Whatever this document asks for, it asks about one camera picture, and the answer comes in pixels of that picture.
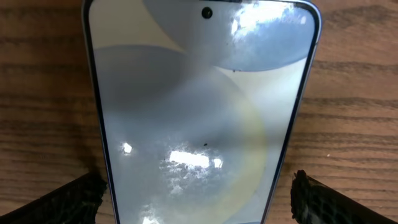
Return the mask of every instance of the wooden table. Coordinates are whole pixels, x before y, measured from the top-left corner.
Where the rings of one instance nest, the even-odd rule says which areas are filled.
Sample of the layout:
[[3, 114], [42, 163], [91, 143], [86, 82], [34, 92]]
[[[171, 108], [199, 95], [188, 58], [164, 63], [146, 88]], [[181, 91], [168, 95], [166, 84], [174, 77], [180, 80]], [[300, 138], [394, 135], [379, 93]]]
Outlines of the wooden table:
[[[398, 221], [398, 1], [317, 0], [325, 26], [268, 223], [292, 173]], [[98, 166], [80, 0], [0, 2], [0, 214]], [[114, 223], [109, 194], [98, 223]]]

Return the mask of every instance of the circular wallpaper shape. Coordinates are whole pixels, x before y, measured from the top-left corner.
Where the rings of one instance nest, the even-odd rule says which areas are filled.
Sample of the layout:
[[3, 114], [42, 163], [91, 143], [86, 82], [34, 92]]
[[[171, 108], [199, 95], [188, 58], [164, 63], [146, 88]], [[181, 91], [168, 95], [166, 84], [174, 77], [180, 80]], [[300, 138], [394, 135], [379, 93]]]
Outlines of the circular wallpaper shape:
[[[188, 54], [228, 70], [264, 71], [299, 61], [307, 57], [315, 32], [310, 13], [292, 3], [143, 1], [156, 23]], [[204, 7], [213, 10], [210, 19], [202, 18]]]
[[151, 46], [98, 49], [95, 62], [123, 223], [223, 223], [251, 198], [264, 127], [227, 76]]

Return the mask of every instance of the phone frame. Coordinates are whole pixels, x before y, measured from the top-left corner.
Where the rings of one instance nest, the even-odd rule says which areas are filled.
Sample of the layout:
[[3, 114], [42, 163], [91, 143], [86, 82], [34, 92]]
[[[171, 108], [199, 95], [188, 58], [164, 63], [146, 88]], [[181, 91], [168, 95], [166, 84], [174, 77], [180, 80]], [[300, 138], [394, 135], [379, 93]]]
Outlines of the phone frame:
[[[103, 112], [102, 112], [102, 105], [101, 105], [101, 98], [100, 98], [100, 88], [98, 86], [98, 78], [96, 75], [96, 67], [95, 67], [95, 58], [94, 58], [94, 50], [93, 50], [93, 44], [91, 41], [91, 31], [90, 31], [90, 22], [89, 22], [89, 13], [90, 13], [90, 7], [91, 3], [94, 0], [83, 0], [83, 4], [81, 7], [81, 15], [82, 15], [82, 23], [83, 23], [83, 32], [85, 36], [85, 44], [86, 44], [86, 52], [88, 56], [88, 63], [89, 63], [89, 69], [90, 69], [90, 74], [91, 74], [91, 84], [93, 85], [93, 90], [94, 90], [94, 96], [95, 96], [95, 103], [96, 103], [96, 109], [98, 111], [98, 120], [99, 120], [99, 128], [101, 131], [101, 141], [103, 145], [103, 152], [104, 152], [104, 159], [105, 159], [105, 166], [106, 166], [106, 172], [108, 174], [108, 183], [109, 183], [109, 189], [111, 192], [111, 198], [112, 198], [112, 204], [113, 204], [113, 212], [114, 212], [114, 217], [116, 220], [116, 224], [120, 224], [120, 219], [119, 219], [119, 213], [118, 213], [118, 205], [116, 203], [116, 193], [114, 191], [113, 187], [113, 176], [112, 176], [112, 168], [111, 168], [111, 161], [109, 160], [109, 152], [108, 152], [108, 143], [106, 140], [106, 133], [105, 133], [105, 127], [104, 127], [104, 119], [103, 119]], [[225, 1], [225, 2], [230, 2], [230, 3], [242, 3], [245, 0], [198, 0], [198, 1]], [[300, 7], [302, 9], [306, 9], [314, 18], [315, 21], [315, 33], [313, 36], [313, 39], [311, 41], [311, 46], [310, 46], [310, 51], [307, 56], [307, 61], [305, 62], [305, 67], [303, 71], [303, 75], [300, 81], [300, 85], [298, 88], [296, 100], [294, 103], [292, 115], [290, 117], [289, 125], [287, 127], [284, 143], [282, 146], [282, 150], [280, 152], [278, 164], [275, 170], [274, 178], [272, 180], [272, 185], [271, 189], [268, 194], [267, 198], [267, 203], [266, 207], [264, 208], [264, 213], [262, 214], [261, 222], [260, 223], [265, 223], [268, 215], [268, 211], [272, 202], [272, 198], [274, 196], [275, 188], [276, 188], [276, 183], [279, 179], [280, 176], [280, 171], [282, 168], [282, 163], [285, 159], [286, 155], [286, 150], [287, 146], [289, 143], [290, 136], [292, 134], [293, 126], [295, 123], [295, 119], [297, 117], [297, 111], [300, 108], [300, 104], [303, 98], [303, 93], [305, 86], [307, 84], [308, 76], [310, 74], [311, 66], [315, 57], [315, 52], [317, 50], [317, 45], [318, 41], [320, 39], [320, 34], [322, 31], [322, 17], [320, 14], [319, 9], [316, 7], [316, 5], [312, 4], [311, 2], [308, 1], [303, 1], [303, 0], [292, 0], [292, 1], [280, 1], [280, 0], [264, 0], [264, 1], [277, 1], [277, 2], [292, 2], [295, 4], [295, 7]]]

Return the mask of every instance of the glossy screen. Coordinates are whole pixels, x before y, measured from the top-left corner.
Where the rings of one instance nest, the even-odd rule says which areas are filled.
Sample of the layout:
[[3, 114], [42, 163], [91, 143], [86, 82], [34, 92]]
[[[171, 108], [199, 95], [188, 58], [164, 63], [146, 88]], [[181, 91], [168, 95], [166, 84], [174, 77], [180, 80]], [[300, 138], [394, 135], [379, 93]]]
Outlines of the glossy screen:
[[120, 223], [260, 223], [318, 33], [310, 11], [95, 0], [88, 23]]

